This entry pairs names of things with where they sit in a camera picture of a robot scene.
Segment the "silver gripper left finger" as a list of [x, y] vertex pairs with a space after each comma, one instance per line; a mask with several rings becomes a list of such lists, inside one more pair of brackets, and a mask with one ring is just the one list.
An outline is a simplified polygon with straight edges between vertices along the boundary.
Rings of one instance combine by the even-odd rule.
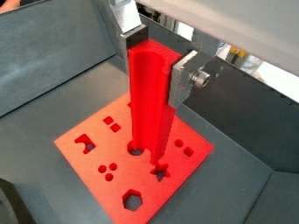
[[148, 39], [148, 27], [141, 23], [134, 0], [109, 0], [108, 6], [120, 29], [120, 49], [126, 60], [128, 49]]

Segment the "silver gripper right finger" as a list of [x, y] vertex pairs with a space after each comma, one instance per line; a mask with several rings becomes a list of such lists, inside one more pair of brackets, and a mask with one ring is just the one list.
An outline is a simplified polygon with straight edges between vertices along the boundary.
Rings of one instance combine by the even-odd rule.
[[211, 75], [205, 64], [220, 52], [221, 41], [199, 30], [191, 36], [191, 49], [172, 65], [168, 104], [176, 109], [189, 97], [192, 87], [204, 88]]

